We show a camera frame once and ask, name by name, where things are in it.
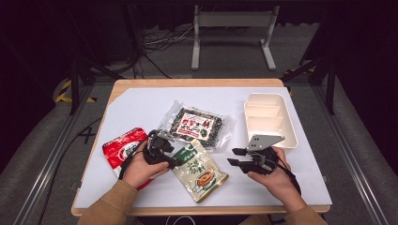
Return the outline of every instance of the sleeve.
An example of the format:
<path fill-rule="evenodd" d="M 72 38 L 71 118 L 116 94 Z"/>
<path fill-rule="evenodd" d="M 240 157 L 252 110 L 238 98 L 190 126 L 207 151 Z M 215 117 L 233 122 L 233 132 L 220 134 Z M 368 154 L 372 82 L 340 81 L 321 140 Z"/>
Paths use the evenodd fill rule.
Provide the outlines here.
<path fill-rule="evenodd" d="M 124 224 L 137 196 L 137 189 L 118 180 L 107 193 L 84 211 L 78 224 Z"/>
<path fill-rule="evenodd" d="M 287 225 L 328 225 L 328 223 L 309 206 L 305 206 L 287 215 L 284 219 Z"/>

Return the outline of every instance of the person's left hand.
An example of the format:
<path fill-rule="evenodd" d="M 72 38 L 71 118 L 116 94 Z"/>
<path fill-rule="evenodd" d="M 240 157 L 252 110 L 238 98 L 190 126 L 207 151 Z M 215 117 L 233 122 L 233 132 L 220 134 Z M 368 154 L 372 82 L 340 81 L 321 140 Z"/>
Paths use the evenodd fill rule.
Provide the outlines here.
<path fill-rule="evenodd" d="M 131 185 L 133 188 L 138 188 L 144 184 L 152 175 L 162 175 L 169 171 L 168 162 L 161 162 L 154 165 L 149 165 L 144 159 L 143 149 L 146 147 L 147 142 L 143 142 L 137 149 L 135 156 L 123 176 L 123 181 Z"/>

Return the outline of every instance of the plastic bag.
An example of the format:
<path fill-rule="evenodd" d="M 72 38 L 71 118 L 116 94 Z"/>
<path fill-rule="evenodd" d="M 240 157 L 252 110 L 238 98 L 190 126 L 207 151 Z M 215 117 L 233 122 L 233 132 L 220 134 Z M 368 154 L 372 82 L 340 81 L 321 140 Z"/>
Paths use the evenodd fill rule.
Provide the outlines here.
<path fill-rule="evenodd" d="M 161 129 L 168 131 L 177 141 L 188 143 L 197 139 L 207 151 L 225 150 L 232 137 L 236 120 L 174 101 L 161 121 Z"/>
<path fill-rule="evenodd" d="M 174 158 L 184 161 L 181 166 L 173 168 L 173 173 L 196 203 L 201 203 L 228 179 L 228 174 L 220 171 L 211 155 L 196 139 L 179 150 Z"/>
<path fill-rule="evenodd" d="M 136 127 L 102 146 L 103 154 L 117 177 L 121 171 L 120 165 L 126 159 L 127 155 L 129 155 L 135 146 L 145 137 L 145 131 Z"/>

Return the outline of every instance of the hand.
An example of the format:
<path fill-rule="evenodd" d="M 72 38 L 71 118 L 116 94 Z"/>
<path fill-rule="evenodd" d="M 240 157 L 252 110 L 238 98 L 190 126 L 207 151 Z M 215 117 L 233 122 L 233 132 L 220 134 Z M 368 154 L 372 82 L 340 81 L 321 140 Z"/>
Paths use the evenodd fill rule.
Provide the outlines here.
<path fill-rule="evenodd" d="M 281 161 L 284 162 L 284 165 L 287 167 L 286 169 L 290 171 L 290 165 L 286 162 L 283 149 L 278 147 L 272 148 Z M 265 186 L 275 198 L 280 200 L 287 213 L 292 213 L 307 205 L 290 181 L 290 177 L 281 168 L 278 167 L 270 175 L 263 175 L 257 172 L 248 172 L 248 175 L 254 181 Z"/>
<path fill-rule="evenodd" d="M 145 183 L 149 177 L 156 174 L 162 175 L 169 171 L 168 162 L 161 162 L 154 165 L 149 165 L 144 159 L 143 149 L 146 147 L 147 142 L 143 142 L 135 152 L 134 157 L 123 176 L 123 181 L 128 183 L 134 188 L 138 188 Z"/>

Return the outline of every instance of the white tabletop surface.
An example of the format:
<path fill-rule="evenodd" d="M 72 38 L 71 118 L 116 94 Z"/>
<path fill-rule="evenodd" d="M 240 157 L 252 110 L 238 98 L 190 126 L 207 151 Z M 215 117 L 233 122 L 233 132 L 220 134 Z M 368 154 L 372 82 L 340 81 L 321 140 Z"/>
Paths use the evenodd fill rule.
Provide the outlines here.
<path fill-rule="evenodd" d="M 98 141 L 88 161 L 81 189 L 74 208 L 85 209 L 108 191 L 117 177 L 102 153 L 102 145 L 133 129 L 146 132 L 158 128 L 164 114 L 175 100 L 212 113 L 233 116 L 237 123 L 226 150 L 212 153 L 228 180 L 202 203 L 195 203 L 191 195 L 172 172 L 156 178 L 140 190 L 133 207 L 192 207 L 192 206 L 257 206 L 282 205 L 261 185 L 250 179 L 227 158 L 235 156 L 231 149 L 246 147 L 248 143 L 244 117 L 244 102 L 250 93 L 276 93 L 284 97 L 298 147 L 285 150 L 286 158 L 300 184 L 302 197 L 309 205 L 331 205 L 331 199 L 319 171 L 313 151 L 302 129 L 293 102 L 284 87 L 171 87 L 131 88 L 111 103 L 103 119 Z"/>

